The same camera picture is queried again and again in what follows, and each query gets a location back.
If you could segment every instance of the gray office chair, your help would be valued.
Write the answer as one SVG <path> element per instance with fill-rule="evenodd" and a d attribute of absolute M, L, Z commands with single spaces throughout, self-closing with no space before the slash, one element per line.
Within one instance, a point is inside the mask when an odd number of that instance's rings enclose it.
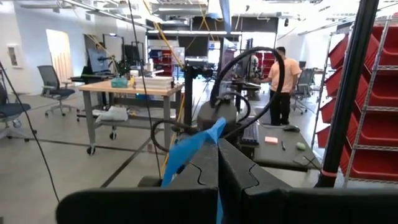
<path fill-rule="evenodd" d="M 300 114 L 308 111 L 308 107 L 302 103 L 302 100 L 311 97 L 311 84 L 314 74 L 312 69 L 305 69 L 298 78 L 296 91 L 293 95 L 294 104 L 290 106 L 293 111 L 298 109 Z"/>
<path fill-rule="evenodd" d="M 0 123 L 4 123 L 6 127 L 0 129 L 0 139 L 7 137 L 20 137 L 24 138 L 25 142 L 29 141 L 29 138 L 22 131 L 18 130 L 21 126 L 21 122 L 18 117 L 24 112 L 30 110 L 30 105 L 23 103 L 21 104 L 16 99 L 15 103 L 10 103 L 7 97 L 7 91 L 0 82 Z"/>
<path fill-rule="evenodd" d="M 42 96 L 45 98 L 58 100 L 59 102 L 57 106 L 52 106 L 50 109 L 46 110 L 45 116 L 47 117 L 49 115 L 49 111 L 53 113 L 54 110 L 57 109 L 61 111 L 62 116 L 65 116 L 65 113 L 63 112 L 64 108 L 68 108 L 69 111 L 74 108 L 78 112 L 79 109 L 77 107 L 64 105 L 62 103 L 62 100 L 66 100 L 67 98 L 69 98 L 70 95 L 75 93 L 74 90 L 68 89 L 68 84 L 70 84 L 70 82 L 62 82 L 63 84 L 65 84 L 65 87 L 61 88 L 60 80 L 58 79 L 57 73 L 55 72 L 52 65 L 41 65 L 37 68 L 39 69 L 44 84 Z"/>

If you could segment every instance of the concrete floor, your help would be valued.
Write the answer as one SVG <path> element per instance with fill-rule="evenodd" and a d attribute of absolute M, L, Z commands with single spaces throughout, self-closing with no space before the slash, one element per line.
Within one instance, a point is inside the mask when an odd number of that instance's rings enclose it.
<path fill-rule="evenodd" d="M 194 87 L 195 101 L 208 99 L 210 89 L 202 94 L 202 81 L 197 80 Z M 267 102 L 265 85 L 264 91 L 265 93 L 261 92 L 263 100 L 253 102 L 254 107 L 264 106 Z M 310 108 L 316 108 L 316 95 L 317 93 L 306 102 Z M 157 176 L 154 150 L 148 146 L 148 129 L 118 128 L 118 137 L 113 141 L 109 138 L 111 128 L 101 127 L 96 131 L 96 154 L 89 156 L 86 153 L 88 134 L 85 119 L 78 123 L 76 111 L 67 113 L 66 117 L 56 112 L 46 118 L 44 111 L 56 102 L 39 96 L 23 96 L 22 100 L 33 107 L 29 111 L 30 120 L 34 129 L 38 130 L 37 136 L 60 198 L 93 187 L 134 187 L 145 175 Z M 81 93 L 76 93 L 65 103 L 83 108 Z M 152 116 L 161 114 L 162 110 L 152 111 Z M 25 115 L 21 116 L 21 121 L 21 128 L 29 133 Z M 311 141 L 315 123 L 315 115 L 311 111 L 304 115 L 292 112 L 290 122 L 300 127 L 307 142 Z M 147 126 L 147 123 L 141 121 L 137 125 Z M 157 136 L 162 144 L 163 132 Z M 0 139 L 0 149 L 0 217 L 4 217 L 7 224 L 54 224 L 57 201 L 37 143 L 21 139 Z M 323 149 L 315 149 L 315 152 L 322 158 Z M 160 155 L 160 163 L 163 160 L 164 155 Z M 317 170 L 308 173 L 269 168 L 265 170 L 293 187 L 312 187 L 319 173 Z M 337 185 L 341 185 L 341 180 L 342 176 L 339 175 Z M 353 186 L 369 187 L 361 184 Z"/>

